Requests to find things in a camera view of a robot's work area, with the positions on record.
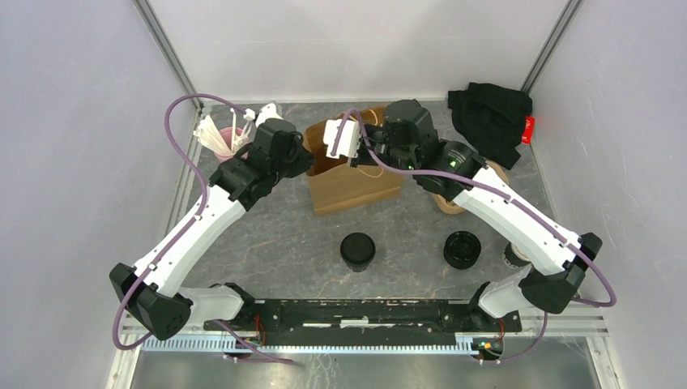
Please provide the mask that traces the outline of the brown paper bag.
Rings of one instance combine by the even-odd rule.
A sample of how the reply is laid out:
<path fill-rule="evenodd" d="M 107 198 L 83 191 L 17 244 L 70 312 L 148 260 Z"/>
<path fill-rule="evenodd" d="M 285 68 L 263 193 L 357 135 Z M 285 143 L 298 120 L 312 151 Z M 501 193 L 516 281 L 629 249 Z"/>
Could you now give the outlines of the brown paper bag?
<path fill-rule="evenodd" d="M 326 156 L 322 141 L 326 123 L 305 130 L 304 146 L 314 156 L 306 172 L 314 213 L 323 216 L 400 195 L 403 177 L 378 166 L 349 167 L 345 159 Z"/>

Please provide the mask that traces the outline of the black cup lid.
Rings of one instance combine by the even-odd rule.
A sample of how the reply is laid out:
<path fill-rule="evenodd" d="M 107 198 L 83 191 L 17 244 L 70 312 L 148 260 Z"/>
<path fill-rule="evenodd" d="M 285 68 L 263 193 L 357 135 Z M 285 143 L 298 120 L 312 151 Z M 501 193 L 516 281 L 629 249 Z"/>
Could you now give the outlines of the black cup lid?
<path fill-rule="evenodd" d="M 376 245 L 366 233 L 350 233 L 341 241 L 339 253 L 342 259 L 374 258 Z"/>

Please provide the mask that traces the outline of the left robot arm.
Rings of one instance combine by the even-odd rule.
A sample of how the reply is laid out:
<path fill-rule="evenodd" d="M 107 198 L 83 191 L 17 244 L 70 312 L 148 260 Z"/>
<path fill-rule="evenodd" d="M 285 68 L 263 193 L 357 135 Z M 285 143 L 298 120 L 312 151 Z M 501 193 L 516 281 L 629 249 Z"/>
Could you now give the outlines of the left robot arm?
<path fill-rule="evenodd" d="M 254 321 L 254 308 L 232 284 L 184 288 L 182 283 L 216 238 L 268 196 L 284 178 L 313 164 L 303 136 L 282 118 L 258 125 L 254 141 L 210 176 L 198 202 L 152 251 L 134 265 L 117 264 L 109 279 L 120 301 L 117 316 L 133 316 L 158 340 L 175 336 L 188 322 L 223 319 L 235 330 Z"/>

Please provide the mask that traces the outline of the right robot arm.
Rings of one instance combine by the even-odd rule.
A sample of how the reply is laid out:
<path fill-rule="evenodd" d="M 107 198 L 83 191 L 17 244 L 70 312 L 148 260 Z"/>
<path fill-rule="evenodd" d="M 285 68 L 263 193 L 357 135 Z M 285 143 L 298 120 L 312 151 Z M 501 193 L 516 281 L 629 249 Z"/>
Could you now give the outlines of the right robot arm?
<path fill-rule="evenodd" d="M 516 193 L 486 159 L 465 143 L 439 136 L 431 113 L 417 100 L 397 100 L 371 125 L 354 109 L 332 124 L 331 158 L 378 165 L 409 175 L 424 190 L 480 218 L 507 241 L 506 254 L 526 265 L 475 292 L 467 317 L 479 331 L 522 308 L 560 314 L 578 302 L 578 289 L 603 242 L 594 233 L 577 234 L 548 218 Z"/>

